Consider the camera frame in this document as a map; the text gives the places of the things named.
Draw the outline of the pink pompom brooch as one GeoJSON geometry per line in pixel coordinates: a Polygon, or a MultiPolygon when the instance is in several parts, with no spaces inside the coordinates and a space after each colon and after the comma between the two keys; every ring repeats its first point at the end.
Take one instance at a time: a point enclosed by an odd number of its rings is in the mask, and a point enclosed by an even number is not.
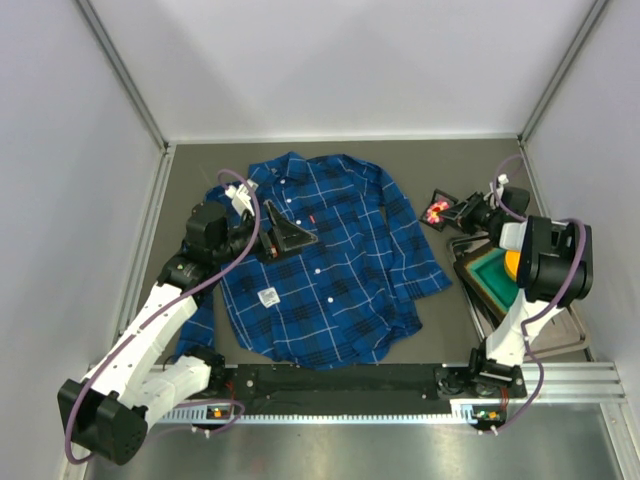
{"type": "Polygon", "coordinates": [[[442,222],[441,213],[450,208],[448,201],[438,201],[432,203],[426,210],[426,220],[429,224],[435,225],[442,222]]]}

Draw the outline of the blue plaid button shirt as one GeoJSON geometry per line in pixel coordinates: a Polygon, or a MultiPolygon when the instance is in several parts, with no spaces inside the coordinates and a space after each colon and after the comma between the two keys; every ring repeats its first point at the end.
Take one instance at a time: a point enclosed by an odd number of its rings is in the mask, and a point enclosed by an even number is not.
{"type": "Polygon", "coordinates": [[[345,154],[290,152],[249,167],[271,200],[318,242],[272,264],[245,258],[220,290],[239,346],[327,370],[376,363],[421,329],[416,301],[447,289],[408,197],[380,166],[345,154]],[[274,287],[265,308],[258,292],[274,287]]]}

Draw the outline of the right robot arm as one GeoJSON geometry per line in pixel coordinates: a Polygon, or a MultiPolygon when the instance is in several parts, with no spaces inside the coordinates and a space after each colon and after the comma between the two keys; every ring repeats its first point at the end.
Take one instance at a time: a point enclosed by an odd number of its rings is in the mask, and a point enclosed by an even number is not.
{"type": "Polygon", "coordinates": [[[521,388],[521,366],[535,357],[534,339],[591,290],[590,226],[526,215],[529,201],[529,192],[517,187],[497,187],[488,195],[476,192],[465,200],[441,190],[433,193],[426,211],[432,228],[486,233],[485,246],[456,261],[454,268],[486,307],[505,313],[498,328],[472,349],[467,366],[437,371],[444,395],[484,397],[521,388]]]}

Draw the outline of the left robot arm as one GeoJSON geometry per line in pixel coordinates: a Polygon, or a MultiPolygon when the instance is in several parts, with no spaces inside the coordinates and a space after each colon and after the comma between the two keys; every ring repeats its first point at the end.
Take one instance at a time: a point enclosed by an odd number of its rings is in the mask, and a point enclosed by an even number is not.
{"type": "Polygon", "coordinates": [[[151,370],[223,273],[247,256],[273,263],[317,243],[316,235],[286,219],[271,201],[263,208],[269,230],[261,227],[256,208],[244,209],[239,225],[232,227],[223,205],[193,207],[180,250],[163,266],[125,333],[82,380],[69,379],[58,391],[65,453],[71,463],[81,462],[72,451],[78,445],[115,465],[126,464],[166,414],[216,387],[224,367],[211,347],[192,348],[157,375],[151,370]]]}

